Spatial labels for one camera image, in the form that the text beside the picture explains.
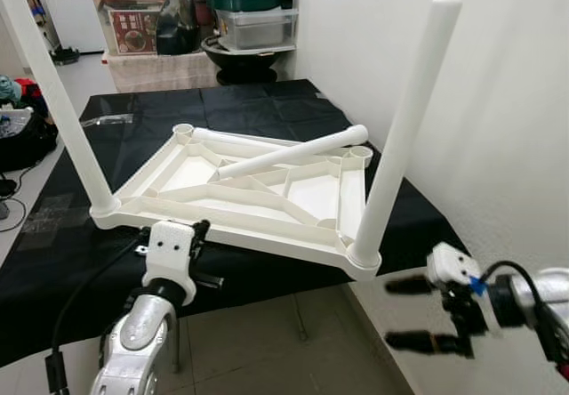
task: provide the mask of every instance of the black bag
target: black bag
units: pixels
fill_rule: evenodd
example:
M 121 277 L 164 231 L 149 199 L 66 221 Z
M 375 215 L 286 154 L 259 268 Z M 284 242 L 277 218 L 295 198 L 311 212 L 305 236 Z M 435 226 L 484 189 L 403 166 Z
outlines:
M 32 112 L 24 128 L 0 139 L 0 172 L 21 170 L 35 165 L 55 149 L 57 128 Z

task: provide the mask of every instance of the black cloth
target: black cloth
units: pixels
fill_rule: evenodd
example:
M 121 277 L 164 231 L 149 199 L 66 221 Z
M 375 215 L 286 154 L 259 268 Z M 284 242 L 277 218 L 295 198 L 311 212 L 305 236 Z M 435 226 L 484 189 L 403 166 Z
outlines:
M 133 114 L 130 124 L 84 130 L 112 190 L 119 188 L 171 135 L 191 123 L 213 130 L 306 141 L 350 125 L 309 81 L 212 89 L 126 93 L 91 97 L 83 120 Z M 366 188 L 379 162 L 366 171 Z M 136 230 L 98 230 L 89 201 L 67 153 L 55 166 L 25 226 L 0 269 L 0 366 L 49 347 L 54 321 L 71 292 L 132 239 Z M 381 245 L 380 273 L 426 264 L 436 243 L 462 247 L 446 219 L 408 181 L 399 191 Z M 349 281 L 335 268 L 214 243 L 206 244 L 198 269 L 226 284 L 217 293 L 198 289 L 182 311 L 257 302 Z M 128 255 L 100 277 L 70 311 L 63 342 L 99 335 L 140 286 L 144 259 Z

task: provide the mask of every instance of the cable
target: cable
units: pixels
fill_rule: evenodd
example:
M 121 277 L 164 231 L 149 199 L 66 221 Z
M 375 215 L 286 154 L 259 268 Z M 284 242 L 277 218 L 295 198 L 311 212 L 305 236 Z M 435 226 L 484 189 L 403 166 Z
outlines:
M 543 300 L 541 299 L 540 293 L 537 291 L 537 288 L 536 288 L 535 284 L 533 283 L 532 277 L 530 276 L 529 273 L 527 273 L 527 270 L 525 270 L 522 266 L 520 266 L 516 262 L 512 262 L 510 260 L 500 260 L 499 262 L 492 264 L 488 269 L 486 269 L 484 271 L 484 273 L 482 274 L 482 276 L 479 279 L 479 282 L 481 284 L 484 284 L 486 282 L 486 280 L 489 279 L 489 277 L 491 277 L 492 274 L 497 269 L 505 267 L 505 266 L 512 268 L 514 270 L 517 270 L 517 272 L 522 276 L 522 278 L 525 280 L 527 285 L 530 287 L 530 290 L 532 291 L 533 301 L 535 302 L 535 305 L 536 306 L 539 305 L 540 307 L 543 307 Z
M 44 31 L 44 38 L 47 42 L 49 42 L 49 44 L 52 46 L 52 48 L 55 48 L 55 45 L 53 44 L 52 41 L 50 41 L 50 38 L 47 36 L 47 32 Z
M 63 361 L 59 361 L 58 358 L 61 356 L 60 353 L 60 329 L 61 324 L 63 323 L 63 319 L 65 318 L 68 310 L 70 309 L 73 302 L 77 299 L 77 297 L 98 277 L 100 277 L 105 271 L 107 271 L 111 266 L 117 263 L 120 259 L 122 259 L 125 255 L 132 251 L 132 248 L 140 241 L 140 238 L 143 235 L 148 235 L 148 228 L 144 228 L 140 231 L 135 239 L 129 242 L 126 246 L 124 246 L 116 256 L 109 261 L 107 264 L 99 268 L 95 273 L 93 273 L 88 279 L 86 279 L 80 286 L 78 286 L 73 294 L 68 298 L 65 305 L 61 309 L 60 315 L 58 316 L 55 326 L 53 328 L 53 335 L 52 335 L 52 358 L 53 361 L 53 368 L 54 368 L 54 377 L 56 379 L 56 386 L 57 391 L 55 393 L 68 393 L 66 384 L 62 384 L 65 382 L 65 371 L 63 367 Z
M 7 202 L 7 201 L 17 202 L 18 204 L 21 205 L 21 209 L 22 209 L 23 214 L 16 224 L 14 224 L 13 226 L 11 226 L 11 228 L 8 228 L 8 229 L 0 229 L 0 233 L 9 232 L 10 230 L 16 229 L 26 220 L 26 217 L 28 216 L 28 209 L 26 208 L 26 204 L 21 202 L 19 199 L 16 199 L 15 197 L 6 197 L 6 198 L 2 198 L 2 201 L 4 201 L 4 202 Z
M 535 314 L 536 324 L 534 325 L 535 333 L 537 334 L 541 348 L 543 349 L 543 353 L 545 353 L 545 358 L 549 361 L 553 361 L 556 364 L 561 364 L 565 361 L 565 357 L 563 352 L 560 350 L 559 342 L 556 336 L 556 327 L 557 323 L 554 317 L 551 316 L 549 308 L 541 299 L 539 291 L 537 291 L 537 287 L 533 283 L 532 277 L 527 270 L 525 270 L 522 266 L 517 264 L 516 262 L 512 262 L 509 260 L 502 260 L 499 262 L 494 263 L 485 272 L 479 279 L 479 283 L 484 284 L 487 279 L 498 269 L 501 267 L 510 267 L 512 269 L 517 270 L 517 272 L 524 278 L 527 285 L 530 287 L 533 296 L 533 313 Z
M 18 177 L 18 186 L 16 187 L 16 189 L 14 190 L 14 192 L 9 196 L 9 198 L 12 198 L 14 195 L 16 195 L 20 189 L 21 189 L 21 185 L 23 183 L 23 178 L 24 175 L 26 175 L 27 173 L 29 173 L 31 170 L 33 170 L 34 168 L 36 168 L 40 163 L 42 162 L 42 160 L 40 159 L 39 161 L 37 161 L 35 164 L 33 164 L 32 166 L 29 166 L 28 168 L 26 168 L 24 171 L 22 171 L 20 173 L 20 176 Z

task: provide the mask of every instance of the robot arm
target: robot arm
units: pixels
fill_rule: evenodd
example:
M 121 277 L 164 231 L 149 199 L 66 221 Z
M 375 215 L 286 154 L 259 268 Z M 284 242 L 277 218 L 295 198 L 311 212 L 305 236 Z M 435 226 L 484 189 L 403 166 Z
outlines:
M 508 266 L 520 275 L 499 275 Z M 428 331 L 389 332 L 386 342 L 396 350 L 423 354 L 452 353 L 474 358 L 470 337 L 502 328 L 528 326 L 536 332 L 548 361 L 569 381 L 569 269 L 547 269 L 531 278 L 513 262 L 497 262 L 482 273 L 475 260 L 447 244 L 427 259 L 427 274 L 389 281 L 392 294 L 430 294 L 440 290 L 457 335 Z
M 173 222 L 152 226 L 146 250 L 144 293 L 114 326 L 108 359 L 97 375 L 92 395 L 151 395 L 156 393 L 156 356 L 172 338 L 172 366 L 178 371 L 176 311 L 190 304 L 196 284 L 221 287 L 222 280 L 193 271 L 209 222 L 192 227 Z

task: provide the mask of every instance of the loose white pipe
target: loose white pipe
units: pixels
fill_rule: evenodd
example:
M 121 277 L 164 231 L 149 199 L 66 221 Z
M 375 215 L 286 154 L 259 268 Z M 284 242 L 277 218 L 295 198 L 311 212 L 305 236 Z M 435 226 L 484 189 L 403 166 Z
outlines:
M 325 137 L 306 141 L 290 148 L 275 150 L 265 155 L 222 166 L 217 170 L 212 180 L 237 177 L 238 175 L 248 174 L 252 170 L 282 164 L 290 159 L 315 155 L 330 149 L 341 148 L 349 144 L 360 144 L 365 141 L 367 141 L 367 129 L 363 125 L 353 125 L 340 133 L 326 135 Z
M 356 241 L 348 249 L 349 258 L 361 267 L 381 264 L 378 249 L 461 7 L 461 0 L 433 0 L 430 7 L 427 26 L 389 129 Z
M 44 40 L 32 19 L 26 0 L 2 0 L 3 16 L 12 24 L 16 37 L 39 84 L 48 108 L 65 142 L 79 178 L 91 200 L 93 217 L 111 213 L 120 206 L 108 188 L 105 176 L 95 159 L 77 119 L 60 77 L 53 66 Z

